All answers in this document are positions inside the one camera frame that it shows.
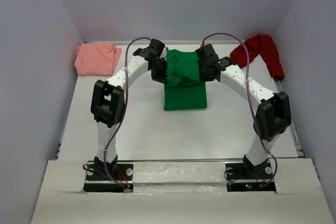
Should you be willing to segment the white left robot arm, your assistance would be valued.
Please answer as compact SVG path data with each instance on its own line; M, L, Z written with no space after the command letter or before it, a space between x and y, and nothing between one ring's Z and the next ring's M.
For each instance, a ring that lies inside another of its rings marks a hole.
M98 150L93 165L88 166L87 171L121 185L113 178L118 170L115 141L127 111L129 87L148 71L153 81L167 83L167 62L162 56L164 50L165 44L157 39L134 39L126 48L124 67L106 81L95 82L90 112L97 123Z

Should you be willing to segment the green t-shirt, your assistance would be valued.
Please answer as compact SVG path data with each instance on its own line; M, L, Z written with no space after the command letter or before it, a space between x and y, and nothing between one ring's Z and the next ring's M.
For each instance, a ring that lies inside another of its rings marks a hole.
M164 85L164 110L201 110L207 108L206 85L199 80L195 52L171 50L166 56L167 83Z

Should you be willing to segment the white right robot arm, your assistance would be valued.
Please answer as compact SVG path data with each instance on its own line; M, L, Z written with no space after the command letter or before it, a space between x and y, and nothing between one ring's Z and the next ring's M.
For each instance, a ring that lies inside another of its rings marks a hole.
M229 57L219 58L211 44L196 50L200 80L218 81L234 90L248 102L256 133L242 162L226 165L229 182L253 180L270 168L271 149L278 137L291 125L288 95L263 87L248 76Z

